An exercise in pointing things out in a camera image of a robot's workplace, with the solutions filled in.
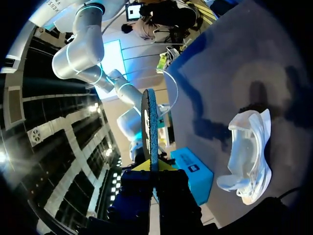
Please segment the yellow part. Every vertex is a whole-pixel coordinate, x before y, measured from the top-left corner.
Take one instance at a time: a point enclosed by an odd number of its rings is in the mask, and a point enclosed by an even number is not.
[[[199,10],[201,9],[201,10],[203,10],[203,11],[206,11],[206,12],[208,12],[208,13],[211,13],[212,15],[213,15],[213,11],[210,9],[210,8],[208,8],[208,7],[205,7],[205,6],[201,6],[201,5],[199,5],[199,4],[195,4],[195,3],[193,3],[193,2],[190,2],[190,1],[188,1],[188,2],[186,2],[187,4],[193,4],[195,7],[197,7]]]
[[[202,18],[203,18],[203,20],[204,20],[205,22],[207,22],[208,24],[213,24],[212,21],[210,21],[208,18],[206,18],[206,17],[204,17],[204,16],[202,16]]]
[[[134,169],[135,171],[150,171],[150,159],[145,161],[144,163],[140,164],[139,166],[136,166]],[[158,160],[158,170],[159,171],[164,171],[164,170],[177,170],[170,165],[166,164],[164,161],[161,161],[160,159]]]
[[[206,12],[206,11],[203,11],[203,10],[200,10],[200,9],[199,9],[199,11],[200,11],[202,14],[204,14],[204,15],[206,15],[206,16],[208,16],[208,17],[214,19],[214,20],[216,20],[216,17],[213,16],[213,15],[211,15],[210,13],[208,13],[208,12]]]

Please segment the white label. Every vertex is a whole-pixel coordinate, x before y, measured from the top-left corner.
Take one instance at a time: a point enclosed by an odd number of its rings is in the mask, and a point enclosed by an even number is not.
[[[146,144],[147,144],[148,151],[149,151],[149,154],[150,154],[150,120],[149,120],[149,116],[148,116],[147,110],[145,110],[145,131],[146,131],[146,134],[147,134]]]

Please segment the saw blade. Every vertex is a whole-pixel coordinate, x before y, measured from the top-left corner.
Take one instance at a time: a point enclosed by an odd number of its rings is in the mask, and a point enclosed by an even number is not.
[[[141,101],[141,132],[145,159],[150,159],[150,171],[158,171],[157,102],[153,89],[144,91]]]

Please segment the ceiling light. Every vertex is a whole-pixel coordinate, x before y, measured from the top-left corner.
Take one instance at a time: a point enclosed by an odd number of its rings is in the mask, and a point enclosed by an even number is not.
[[[3,152],[0,152],[0,163],[4,163],[7,160],[7,155]]]
[[[93,113],[93,112],[97,111],[97,107],[91,105],[91,106],[88,107],[88,110]]]

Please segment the person's hair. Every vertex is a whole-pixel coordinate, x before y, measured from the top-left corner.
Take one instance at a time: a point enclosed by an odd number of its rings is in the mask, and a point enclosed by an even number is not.
[[[139,10],[139,14],[142,16],[150,16],[151,8],[149,6],[142,6]]]
[[[126,24],[126,23],[122,25],[122,31],[124,33],[130,33],[132,32],[132,30],[133,30],[133,27],[131,25]]]

